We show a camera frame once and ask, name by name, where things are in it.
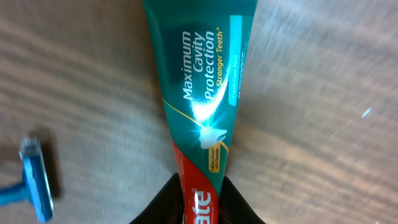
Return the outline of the red green toothpaste tube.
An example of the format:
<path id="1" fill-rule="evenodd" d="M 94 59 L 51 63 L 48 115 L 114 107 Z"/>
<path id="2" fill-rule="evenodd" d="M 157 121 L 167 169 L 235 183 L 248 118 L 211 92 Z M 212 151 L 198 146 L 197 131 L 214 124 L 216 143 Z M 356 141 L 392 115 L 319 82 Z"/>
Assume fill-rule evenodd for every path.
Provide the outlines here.
<path id="1" fill-rule="evenodd" d="M 256 10 L 248 0 L 145 0 L 185 223 L 217 223 Z"/>

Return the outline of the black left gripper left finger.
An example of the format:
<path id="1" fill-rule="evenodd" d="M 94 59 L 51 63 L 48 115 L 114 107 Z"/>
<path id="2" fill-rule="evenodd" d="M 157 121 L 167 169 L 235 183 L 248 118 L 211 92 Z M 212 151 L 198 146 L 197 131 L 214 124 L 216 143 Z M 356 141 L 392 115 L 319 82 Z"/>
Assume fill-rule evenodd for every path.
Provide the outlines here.
<path id="1" fill-rule="evenodd" d="M 146 208 L 129 224 L 182 224 L 183 195 L 174 173 Z"/>

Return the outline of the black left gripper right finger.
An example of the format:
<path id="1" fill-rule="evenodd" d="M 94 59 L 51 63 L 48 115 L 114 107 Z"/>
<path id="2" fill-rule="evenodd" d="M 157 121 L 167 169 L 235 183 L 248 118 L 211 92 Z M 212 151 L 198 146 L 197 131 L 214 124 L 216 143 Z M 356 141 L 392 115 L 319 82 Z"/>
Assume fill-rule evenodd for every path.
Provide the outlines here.
<path id="1" fill-rule="evenodd" d="M 228 177 L 224 177 L 220 194 L 220 224 L 266 224 L 250 207 Z"/>

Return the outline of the blue disposable razor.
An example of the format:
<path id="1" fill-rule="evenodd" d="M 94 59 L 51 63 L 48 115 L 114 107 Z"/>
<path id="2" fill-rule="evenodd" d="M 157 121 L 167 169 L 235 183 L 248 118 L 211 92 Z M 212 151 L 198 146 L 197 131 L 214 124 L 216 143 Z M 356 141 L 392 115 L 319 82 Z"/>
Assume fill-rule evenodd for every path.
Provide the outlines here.
<path id="1" fill-rule="evenodd" d="M 28 200 L 38 221 L 47 222 L 53 217 L 53 202 L 39 139 L 23 139 L 19 154 L 23 164 L 22 180 L 1 189 L 1 206 Z"/>

